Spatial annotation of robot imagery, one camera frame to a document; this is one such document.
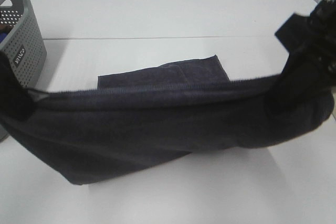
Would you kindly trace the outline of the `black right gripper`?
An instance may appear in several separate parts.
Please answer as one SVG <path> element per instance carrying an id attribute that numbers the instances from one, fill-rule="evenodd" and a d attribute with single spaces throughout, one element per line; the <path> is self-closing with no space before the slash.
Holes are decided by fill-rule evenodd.
<path id="1" fill-rule="evenodd" d="M 316 64 L 318 72 L 335 77 L 335 1 L 320 1 L 308 16 L 292 14 L 275 36 L 288 52 L 281 77 L 306 63 Z"/>

